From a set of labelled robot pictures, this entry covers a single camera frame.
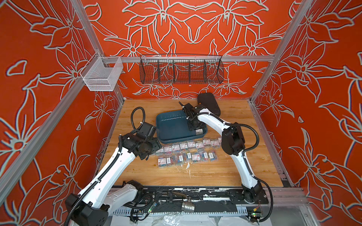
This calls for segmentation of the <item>blue plastic storage tray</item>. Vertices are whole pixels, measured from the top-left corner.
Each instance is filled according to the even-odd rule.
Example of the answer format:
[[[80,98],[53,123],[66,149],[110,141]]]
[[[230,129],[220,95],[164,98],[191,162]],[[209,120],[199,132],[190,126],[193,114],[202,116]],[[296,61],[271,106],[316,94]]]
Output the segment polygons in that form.
[[[182,111],[161,113],[156,117],[157,138],[162,144],[171,144],[203,138],[207,132],[207,126],[202,128],[203,134],[196,135],[190,131],[186,120],[186,114]]]

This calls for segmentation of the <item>paper clip box tray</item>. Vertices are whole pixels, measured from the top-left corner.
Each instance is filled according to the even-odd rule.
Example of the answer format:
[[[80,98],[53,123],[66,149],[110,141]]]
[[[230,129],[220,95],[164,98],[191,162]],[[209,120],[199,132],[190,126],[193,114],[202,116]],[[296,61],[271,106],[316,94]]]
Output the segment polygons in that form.
[[[199,163],[201,162],[201,157],[199,153],[192,153],[191,154],[192,162],[193,163]]]

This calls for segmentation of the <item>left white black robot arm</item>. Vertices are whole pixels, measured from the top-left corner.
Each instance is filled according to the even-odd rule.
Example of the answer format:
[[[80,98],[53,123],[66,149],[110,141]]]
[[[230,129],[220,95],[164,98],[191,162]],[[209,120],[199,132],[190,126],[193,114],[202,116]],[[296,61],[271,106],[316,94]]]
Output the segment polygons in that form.
[[[121,189],[110,194],[127,166],[139,157],[147,160],[150,155],[161,149],[159,140],[154,136],[156,127],[145,122],[142,114],[139,127],[118,137],[118,146],[106,165],[96,177],[77,195],[71,194],[66,199],[68,216],[65,226],[70,223],[79,226],[102,226],[108,216],[121,206],[131,209],[131,215],[140,210],[149,210],[154,204],[151,195],[141,195],[143,186],[136,181],[129,181]]]

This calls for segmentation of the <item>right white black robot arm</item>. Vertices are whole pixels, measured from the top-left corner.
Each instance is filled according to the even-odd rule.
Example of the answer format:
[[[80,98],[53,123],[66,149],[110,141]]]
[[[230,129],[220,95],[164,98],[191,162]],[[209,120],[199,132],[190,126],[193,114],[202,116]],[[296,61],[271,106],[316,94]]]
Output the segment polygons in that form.
[[[247,152],[259,145],[260,138],[257,131],[246,124],[225,121],[202,104],[193,106],[189,103],[185,105],[180,103],[180,105],[186,114],[186,120],[191,126],[196,127],[204,123],[220,134],[222,138],[221,147],[233,159],[239,172],[244,191],[244,200],[247,203],[258,201],[263,191],[262,180],[258,179],[254,174],[247,157]],[[245,138],[242,132],[243,127],[250,129],[255,135],[255,144],[249,148],[245,146]]]

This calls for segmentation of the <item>black tool case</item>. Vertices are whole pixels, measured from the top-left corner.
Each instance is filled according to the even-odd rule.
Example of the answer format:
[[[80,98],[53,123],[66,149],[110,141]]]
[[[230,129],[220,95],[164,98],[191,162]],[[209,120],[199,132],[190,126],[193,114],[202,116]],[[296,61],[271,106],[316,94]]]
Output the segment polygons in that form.
[[[221,109],[216,101],[214,94],[212,93],[200,93],[197,97],[199,104],[207,108],[211,113],[216,116],[221,115]]]

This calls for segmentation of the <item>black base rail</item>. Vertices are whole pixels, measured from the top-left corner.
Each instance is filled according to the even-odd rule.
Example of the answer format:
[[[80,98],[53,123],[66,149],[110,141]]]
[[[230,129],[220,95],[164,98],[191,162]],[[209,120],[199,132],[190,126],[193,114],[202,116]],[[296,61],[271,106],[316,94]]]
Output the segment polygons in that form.
[[[136,207],[138,216],[147,212],[161,214],[235,214],[264,213],[270,206],[267,192],[261,188],[249,192],[242,187],[145,186],[126,207]]]

